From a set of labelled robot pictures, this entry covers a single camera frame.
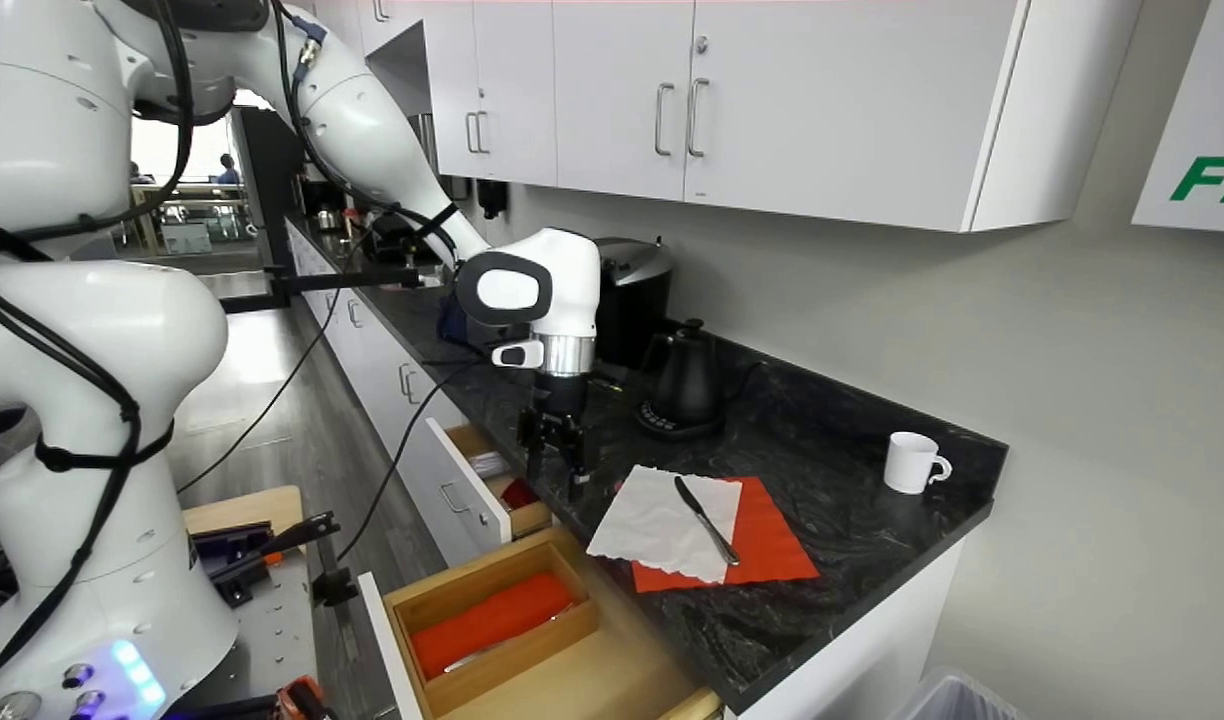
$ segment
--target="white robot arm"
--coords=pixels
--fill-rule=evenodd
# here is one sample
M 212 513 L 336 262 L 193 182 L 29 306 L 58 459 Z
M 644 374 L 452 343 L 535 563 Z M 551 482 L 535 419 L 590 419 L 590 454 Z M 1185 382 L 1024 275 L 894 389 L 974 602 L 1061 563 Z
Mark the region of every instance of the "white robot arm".
M 452 250 L 432 250 L 459 269 L 465 297 L 531 319 L 531 340 L 496 360 L 535 369 L 541 415 L 571 423 L 597 340 L 597 250 L 569 232 L 489 250 L 459 213 L 446 215 L 404 114 L 362 61 L 331 36 L 315 46 L 312 18 L 278 18 L 266 0 L 0 6 L 0 228 L 32 236 L 128 205 L 131 106 L 173 114 L 176 100 L 155 23 L 168 6 L 188 23 L 188 120 L 218 118 L 243 83 L 304 120 L 315 156 L 357 192 L 444 215 Z M 278 64 L 300 75 L 297 109 Z M 0 607 L 0 715 L 158 715 L 235 642 L 188 561 L 173 471 L 155 457 L 176 406 L 223 351 L 223 315 L 193 275 L 145 264 L 0 262 L 0 301 L 57 327 L 137 399 L 128 412 L 0 319 L 0 408 L 29 406 L 46 450 L 81 459 L 43 459 L 40 440 L 0 468 L 0 545 L 20 580 Z M 128 468 L 116 495 L 110 457 Z

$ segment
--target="kitchen counter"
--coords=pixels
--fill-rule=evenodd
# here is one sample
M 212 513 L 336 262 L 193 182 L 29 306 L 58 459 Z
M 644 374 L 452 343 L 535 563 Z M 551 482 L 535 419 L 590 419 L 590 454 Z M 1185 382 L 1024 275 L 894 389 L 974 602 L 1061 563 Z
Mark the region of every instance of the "kitchen counter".
M 315 250 L 339 274 L 370 269 L 339 246 Z M 362 288 L 358 297 L 444 384 L 446 399 L 514 468 L 526 468 L 514 419 L 531 408 L 531 375 L 489 369 L 477 351 L 441 340 L 452 294 Z M 571 489 L 555 457 L 531 465 L 526 486 L 578 541 L 597 532 L 630 465 L 766 486 L 820 580 L 634 597 L 680 662 L 745 711 L 974 530 L 992 507 L 1006 450 L 739 343 L 720 343 L 720 356 L 733 391 L 720 436 L 649 440 L 630 419 L 634 391 L 590 382 L 584 412 L 590 486 Z M 936 436 L 957 477 L 921 501 L 888 494 L 882 450 L 894 428 Z

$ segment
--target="green sign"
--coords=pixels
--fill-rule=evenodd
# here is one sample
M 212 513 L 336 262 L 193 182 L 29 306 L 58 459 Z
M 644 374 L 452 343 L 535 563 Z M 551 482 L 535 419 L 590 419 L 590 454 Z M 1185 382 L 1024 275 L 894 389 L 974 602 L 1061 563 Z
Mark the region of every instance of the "green sign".
M 1188 172 L 1178 176 L 1170 205 L 1188 205 L 1196 195 L 1215 195 L 1215 192 L 1224 205 L 1224 156 L 1196 156 Z

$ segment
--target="granite countertop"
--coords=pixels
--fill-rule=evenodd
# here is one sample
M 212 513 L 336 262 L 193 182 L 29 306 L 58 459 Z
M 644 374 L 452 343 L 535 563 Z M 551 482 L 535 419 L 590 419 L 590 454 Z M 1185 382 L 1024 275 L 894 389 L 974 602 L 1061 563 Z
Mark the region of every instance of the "granite countertop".
M 339 246 L 320 246 L 320 252 L 339 274 L 370 269 Z M 489 369 L 434 337 L 446 288 L 362 288 L 358 297 L 370 301 L 404 349 L 444 384 L 452 406 L 514 468 L 526 468 L 514 419 L 531 408 L 531 375 Z M 576 494 L 555 459 L 531 468 L 526 486 L 578 541 L 597 532 L 613 489 L 630 465 L 760 477 L 766 486 L 814 561 L 820 580 L 634 597 L 680 662 L 727 708 L 745 711 L 974 530 L 992 507 L 1006 450 L 739 343 L 720 343 L 720 356 L 727 375 L 720 436 L 701 443 L 649 440 L 630 419 L 634 391 L 590 382 L 584 415 L 589 450 L 597 454 L 590 486 Z M 941 454 L 957 465 L 951 482 L 930 486 L 921 501 L 888 494 L 878 471 L 888 432 L 894 428 L 936 436 Z M 609 572 L 630 591 L 623 563 L 609 563 Z

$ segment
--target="cabinet door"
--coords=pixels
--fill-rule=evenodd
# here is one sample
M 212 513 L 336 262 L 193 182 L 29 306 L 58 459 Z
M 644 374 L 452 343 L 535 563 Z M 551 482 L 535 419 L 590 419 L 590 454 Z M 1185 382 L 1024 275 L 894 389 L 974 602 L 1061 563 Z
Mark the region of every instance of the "cabinet door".
M 1028 0 L 695 0 L 685 195 L 959 232 Z
M 480 176 L 477 6 L 473 0 L 432 6 L 422 22 L 422 50 L 426 50 L 426 100 L 434 118 L 441 176 Z
M 489 182 L 555 182 L 551 22 L 551 0 L 477 0 L 477 153 Z
M 559 6 L 559 185 L 663 195 L 685 187 L 693 6 Z

